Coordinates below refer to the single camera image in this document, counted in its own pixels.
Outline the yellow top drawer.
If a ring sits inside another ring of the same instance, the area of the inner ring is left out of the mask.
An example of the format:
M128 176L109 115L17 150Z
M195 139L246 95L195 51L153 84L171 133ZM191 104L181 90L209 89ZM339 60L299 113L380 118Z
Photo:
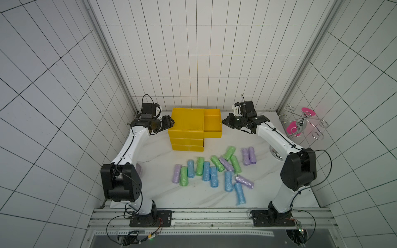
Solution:
M222 137L222 118L220 109L206 109L204 113L204 138Z

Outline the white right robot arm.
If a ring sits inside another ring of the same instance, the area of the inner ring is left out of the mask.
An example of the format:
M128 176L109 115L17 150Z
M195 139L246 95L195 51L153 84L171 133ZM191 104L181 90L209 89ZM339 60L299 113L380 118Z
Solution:
M232 129L250 130L250 134L263 138L281 157L284 162L280 173L282 185L269 203L268 218L272 222L287 218L300 190L317 178L315 151L295 144L263 115L249 118L230 113L222 123Z

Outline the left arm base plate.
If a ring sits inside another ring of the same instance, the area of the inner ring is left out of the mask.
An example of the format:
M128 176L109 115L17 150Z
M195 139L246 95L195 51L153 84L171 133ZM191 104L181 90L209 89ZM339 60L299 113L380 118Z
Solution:
M173 212L156 210L148 215L134 215L130 219L130 227L170 227Z

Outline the blue bag roll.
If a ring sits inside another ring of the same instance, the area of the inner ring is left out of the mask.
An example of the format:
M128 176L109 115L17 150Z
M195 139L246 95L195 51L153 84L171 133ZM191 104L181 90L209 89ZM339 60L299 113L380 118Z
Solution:
M210 167L210 186L212 188L217 188L219 186L218 170L214 166Z
M204 162L202 180L210 181L210 163L208 161Z
M234 184L234 188L237 194L237 206L245 204L246 203L246 199L245 199L245 195L244 195L244 191L243 191L243 186L241 183L236 182Z
M194 178L195 177L194 161L188 160L187 167L188 167L188 178Z
M225 181L224 181L225 191L232 192L233 191L233 183L232 183L233 172L226 171L224 176L225 176Z

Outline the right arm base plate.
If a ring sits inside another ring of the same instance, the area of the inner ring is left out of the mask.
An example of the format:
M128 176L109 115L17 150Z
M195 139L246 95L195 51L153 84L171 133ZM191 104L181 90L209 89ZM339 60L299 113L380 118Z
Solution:
M291 212L278 213L275 210L251 210L249 217L255 227L294 227Z

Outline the blue bag roll bottom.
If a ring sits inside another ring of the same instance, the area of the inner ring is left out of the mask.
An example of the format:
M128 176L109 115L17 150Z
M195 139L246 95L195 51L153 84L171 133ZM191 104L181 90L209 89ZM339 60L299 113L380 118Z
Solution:
M237 194L237 206L245 204L246 203L246 199L245 199L245 195L244 195L244 191L243 191L243 186L241 183L236 182L234 184L234 188Z

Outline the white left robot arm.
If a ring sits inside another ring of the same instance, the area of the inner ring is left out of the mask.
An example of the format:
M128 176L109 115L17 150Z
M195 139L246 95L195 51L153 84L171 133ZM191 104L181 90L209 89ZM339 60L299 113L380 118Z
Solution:
M142 193L142 181L136 169L139 152L146 140L175 124L171 116L136 118L128 124L129 134L119 154L100 170L104 196L113 202L128 202L140 216L153 215L156 204Z

